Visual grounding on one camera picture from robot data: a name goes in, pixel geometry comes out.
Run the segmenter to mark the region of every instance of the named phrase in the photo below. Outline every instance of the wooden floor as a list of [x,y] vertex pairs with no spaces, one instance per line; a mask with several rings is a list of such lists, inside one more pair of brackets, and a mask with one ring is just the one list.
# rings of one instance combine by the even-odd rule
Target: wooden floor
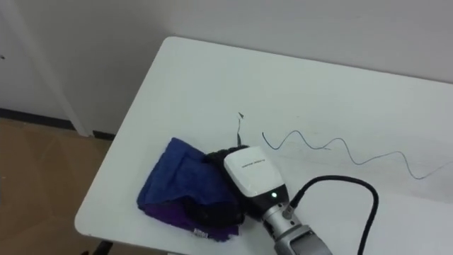
[[[0,254],[92,252],[99,240],[77,233],[74,217],[109,146],[0,118]],[[110,254],[159,252],[115,244]]]

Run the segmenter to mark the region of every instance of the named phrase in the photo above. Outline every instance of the baseboard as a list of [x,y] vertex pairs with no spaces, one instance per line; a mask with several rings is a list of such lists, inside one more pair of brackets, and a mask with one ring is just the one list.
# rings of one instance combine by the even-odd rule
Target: baseboard
[[94,135],[94,137],[96,137],[98,139],[102,139],[102,140],[113,141],[115,139],[115,135],[114,134],[101,132],[101,131],[93,130],[93,135]]
[[23,113],[16,110],[8,110],[0,108],[0,118],[7,118],[10,120],[23,121],[27,123],[33,123],[38,125],[46,125],[49,127],[63,128],[67,130],[75,130],[71,121],[62,120],[59,118],[51,118],[31,113]]

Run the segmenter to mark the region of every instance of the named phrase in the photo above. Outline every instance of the purple cloth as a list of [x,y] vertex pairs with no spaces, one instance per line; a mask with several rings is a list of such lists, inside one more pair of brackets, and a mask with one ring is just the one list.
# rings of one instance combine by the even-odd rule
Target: purple cloth
[[172,138],[141,189],[137,204],[157,220],[201,237],[226,241],[229,235],[238,235],[238,225],[204,227],[188,217],[182,203],[184,198],[190,198],[199,205],[222,203],[233,209],[238,207],[216,167],[203,162],[204,157],[201,151]]
[[227,241],[230,235],[239,235],[238,226],[214,229],[197,224],[185,215],[183,206],[178,202],[146,205],[144,212],[157,220],[194,232],[197,236],[214,239],[219,242]]

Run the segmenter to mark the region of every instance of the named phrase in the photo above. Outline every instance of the towel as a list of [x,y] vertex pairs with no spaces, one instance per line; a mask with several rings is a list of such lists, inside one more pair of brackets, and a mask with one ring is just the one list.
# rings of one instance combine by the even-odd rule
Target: towel
[[148,216],[226,241],[239,234],[243,213],[224,179],[205,154],[177,138],[165,152],[141,189],[137,204]]

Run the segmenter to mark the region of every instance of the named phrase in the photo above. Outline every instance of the thin black wire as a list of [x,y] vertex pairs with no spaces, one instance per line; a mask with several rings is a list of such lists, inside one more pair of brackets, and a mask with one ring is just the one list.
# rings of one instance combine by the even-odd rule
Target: thin black wire
[[346,151],[348,151],[349,158],[350,158],[351,161],[352,161],[355,165],[357,165],[357,166],[361,166],[361,165],[363,165],[363,164],[366,164],[366,163],[368,163],[368,162],[370,162],[370,161],[372,161],[372,160],[374,160],[374,159],[386,157],[386,156],[389,156],[389,155],[392,155],[392,154],[399,154],[399,155],[401,155],[401,156],[403,157],[404,162],[406,163],[406,168],[407,168],[409,174],[410,174],[410,175],[412,176],[412,178],[414,178],[415,180],[423,180],[423,179],[425,179],[425,178],[427,178],[427,177],[433,175],[434,173],[436,173],[436,172],[439,171],[440,169],[443,169],[445,166],[447,166],[447,165],[453,163],[453,161],[449,161],[449,162],[443,164],[442,166],[437,167],[435,170],[431,171],[430,173],[428,173],[428,174],[426,174],[426,175],[424,175],[424,176],[415,176],[415,175],[413,174],[411,168],[409,167],[409,162],[408,162],[408,159],[406,158],[406,155],[405,155],[403,152],[400,152],[400,151],[394,151],[394,152],[389,152],[389,153],[386,153],[386,154],[381,154],[381,155],[372,157],[372,158],[370,158],[370,159],[367,159],[367,160],[365,160],[365,161],[363,161],[363,162],[357,162],[357,161],[355,161],[355,160],[353,159],[353,157],[352,157],[352,155],[351,155],[351,152],[350,152],[350,150],[349,150],[348,144],[347,144],[346,141],[345,141],[343,138],[341,138],[341,137],[333,138],[330,142],[326,143],[324,146],[321,146],[321,147],[314,147],[314,146],[311,146],[311,145],[305,140],[305,137],[303,136],[303,134],[300,133],[300,131],[298,131],[298,130],[293,130],[293,131],[291,131],[291,132],[283,139],[283,141],[280,143],[280,145],[278,145],[277,147],[274,147],[274,146],[272,146],[272,145],[268,142],[268,140],[266,139],[266,136],[264,135],[264,132],[262,132],[261,135],[263,136],[264,141],[268,144],[268,146],[269,146],[270,148],[272,148],[272,149],[274,149],[274,150],[279,150],[279,149],[281,148],[281,146],[285,143],[286,139],[287,139],[290,135],[292,135],[292,134],[294,134],[294,133],[297,133],[297,134],[302,138],[302,140],[305,142],[305,144],[306,144],[310,149],[327,149],[326,147],[329,146],[330,143],[332,143],[332,142],[334,142],[334,141],[336,141],[336,140],[341,141],[341,142],[345,145]]
[[238,121],[239,121],[239,124],[238,124],[238,132],[236,133],[236,139],[237,139],[238,147],[239,147],[242,145],[241,135],[239,134],[239,131],[241,131],[241,119],[238,118]]
[[360,239],[359,249],[357,250],[357,255],[363,255],[363,251],[365,250],[365,245],[367,244],[367,238],[369,234],[369,230],[373,225],[374,218],[376,217],[377,208],[379,207],[379,195],[377,194],[376,189],[371,186],[369,183],[359,180],[357,178],[349,177],[349,176],[319,176],[313,178],[311,181],[306,183],[299,192],[294,196],[294,198],[289,203],[290,206],[296,208],[304,196],[305,192],[315,183],[320,181],[346,181],[349,183],[355,183],[365,187],[369,192],[371,192],[373,196],[373,205],[371,211],[369,212],[367,223],[365,223],[365,228],[363,229],[362,238]]

